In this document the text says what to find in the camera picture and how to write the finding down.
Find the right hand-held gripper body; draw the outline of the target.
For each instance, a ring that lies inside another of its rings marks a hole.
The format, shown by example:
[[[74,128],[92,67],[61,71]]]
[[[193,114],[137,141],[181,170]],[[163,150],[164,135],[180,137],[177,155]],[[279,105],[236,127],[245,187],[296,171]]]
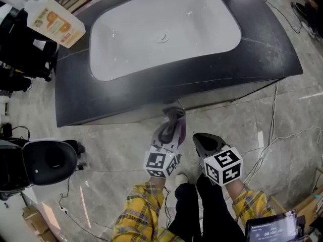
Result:
[[[203,172],[213,185],[221,187],[240,179],[243,159],[236,147],[224,146],[220,152],[201,160]]]

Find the person's black trousers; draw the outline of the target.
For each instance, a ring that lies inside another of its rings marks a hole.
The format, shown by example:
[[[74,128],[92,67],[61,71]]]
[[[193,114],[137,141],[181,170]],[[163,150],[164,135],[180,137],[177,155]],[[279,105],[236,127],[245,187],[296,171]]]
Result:
[[[175,190],[176,215],[167,228],[184,242],[244,242],[244,234],[231,216],[222,188],[201,174],[196,184]]]

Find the black office chair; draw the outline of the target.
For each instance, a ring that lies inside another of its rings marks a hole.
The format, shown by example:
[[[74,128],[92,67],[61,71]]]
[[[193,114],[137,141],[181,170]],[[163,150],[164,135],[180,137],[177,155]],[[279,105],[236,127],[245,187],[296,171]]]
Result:
[[[52,79],[58,44],[27,27],[27,12],[0,1],[0,91],[26,92],[32,79]]]

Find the purple cloth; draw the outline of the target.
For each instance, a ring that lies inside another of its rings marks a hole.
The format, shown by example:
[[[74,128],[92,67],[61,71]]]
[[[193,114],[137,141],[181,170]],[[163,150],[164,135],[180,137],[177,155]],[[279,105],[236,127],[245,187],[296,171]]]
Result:
[[[185,110],[180,107],[170,106],[170,107],[164,108],[162,110],[162,112],[168,118],[167,127],[165,128],[164,143],[168,144],[172,141],[176,125],[181,125],[182,137],[181,137],[180,142],[182,144],[185,140],[185,137],[186,137],[186,112],[185,112]]]

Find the white sink basin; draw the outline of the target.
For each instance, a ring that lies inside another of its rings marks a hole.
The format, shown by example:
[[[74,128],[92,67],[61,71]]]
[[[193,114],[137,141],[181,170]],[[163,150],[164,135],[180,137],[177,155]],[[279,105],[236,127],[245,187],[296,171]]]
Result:
[[[94,22],[90,69],[100,81],[227,52],[241,29],[223,0],[131,0]]]

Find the person's white shoe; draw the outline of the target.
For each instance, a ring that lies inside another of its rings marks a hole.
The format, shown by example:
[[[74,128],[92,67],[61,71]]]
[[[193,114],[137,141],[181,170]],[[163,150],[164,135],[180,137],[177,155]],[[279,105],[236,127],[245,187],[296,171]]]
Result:
[[[188,177],[184,173],[179,173],[175,177],[175,184],[177,187],[179,187],[182,184],[187,184],[189,182]]]

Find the large pump bottle orange label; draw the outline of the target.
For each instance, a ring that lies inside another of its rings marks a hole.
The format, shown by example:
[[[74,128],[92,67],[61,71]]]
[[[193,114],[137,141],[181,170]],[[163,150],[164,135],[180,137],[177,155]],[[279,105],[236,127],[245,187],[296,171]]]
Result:
[[[86,33],[84,24],[55,0],[29,0],[24,11],[29,28],[66,48]]]

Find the person's left forearm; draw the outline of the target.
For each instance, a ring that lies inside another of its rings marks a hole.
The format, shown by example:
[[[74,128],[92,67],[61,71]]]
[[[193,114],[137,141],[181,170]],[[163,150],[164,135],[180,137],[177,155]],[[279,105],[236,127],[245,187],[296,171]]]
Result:
[[[161,242],[158,217],[164,201],[165,179],[152,177],[135,185],[118,217],[111,242]]]

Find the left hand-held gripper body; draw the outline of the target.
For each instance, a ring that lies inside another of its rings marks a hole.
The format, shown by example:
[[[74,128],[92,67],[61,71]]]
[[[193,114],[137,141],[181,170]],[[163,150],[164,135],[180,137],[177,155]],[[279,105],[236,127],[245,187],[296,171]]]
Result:
[[[177,149],[151,146],[145,152],[143,168],[151,177],[168,178],[179,164],[179,159]]]

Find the cardboard box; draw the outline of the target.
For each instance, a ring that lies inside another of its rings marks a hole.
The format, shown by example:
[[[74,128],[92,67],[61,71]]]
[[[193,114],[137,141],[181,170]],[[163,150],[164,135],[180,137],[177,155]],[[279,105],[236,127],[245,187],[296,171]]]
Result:
[[[39,242],[58,242],[37,208],[34,206],[27,206],[22,210],[24,221],[30,230],[37,236]]]

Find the person's yellow plaid shirt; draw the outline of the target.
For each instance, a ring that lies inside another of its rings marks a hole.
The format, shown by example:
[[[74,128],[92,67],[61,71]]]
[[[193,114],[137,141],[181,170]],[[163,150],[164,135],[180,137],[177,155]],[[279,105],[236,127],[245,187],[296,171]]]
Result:
[[[184,242],[184,240],[170,232],[168,229],[161,227],[158,230],[156,242]]]

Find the dark vanity cabinet black top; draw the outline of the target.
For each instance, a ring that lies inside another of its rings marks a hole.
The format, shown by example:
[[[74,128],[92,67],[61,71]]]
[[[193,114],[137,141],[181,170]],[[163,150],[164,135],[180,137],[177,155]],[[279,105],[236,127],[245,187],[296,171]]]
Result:
[[[90,69],[92,25],[104,12],[128,1],[101,0],[78,14],[86,33],[71,48],[61,48],[58,55],[58,127],[82,125],[148,104],[170,104],[196,93],[280,81],[303,73],[287,33],[264,0],[223,0],[241,29],[240,43],[234,49],[100,81]]]

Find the person's right forearm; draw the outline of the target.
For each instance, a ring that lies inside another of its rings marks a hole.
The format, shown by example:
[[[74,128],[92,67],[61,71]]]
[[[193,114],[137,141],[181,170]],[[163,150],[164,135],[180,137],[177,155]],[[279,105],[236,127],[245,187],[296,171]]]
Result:
[[[226,189],[233,200],[232,207],[243,224],[250,219],[274,216],[276,213],[267,203],[267,197],[262,191],[251,190],[240,179],[234,180]]]

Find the black hard-shell backpack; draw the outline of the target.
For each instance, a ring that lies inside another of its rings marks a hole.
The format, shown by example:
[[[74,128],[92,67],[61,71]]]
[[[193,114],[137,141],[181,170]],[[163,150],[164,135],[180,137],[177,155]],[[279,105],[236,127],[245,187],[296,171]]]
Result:
[[[65,141],[28,141],[21,147],[0,140],[0,200],[5,201],[32,185],[64,181],[77,165],[77,151]]]

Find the black touchscreen display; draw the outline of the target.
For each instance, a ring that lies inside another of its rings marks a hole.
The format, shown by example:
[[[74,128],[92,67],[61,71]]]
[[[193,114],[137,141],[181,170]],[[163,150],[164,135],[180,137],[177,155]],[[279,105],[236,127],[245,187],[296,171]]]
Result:
[[[296,211],[250,219],[245,227],[246,242],[298,242]]]

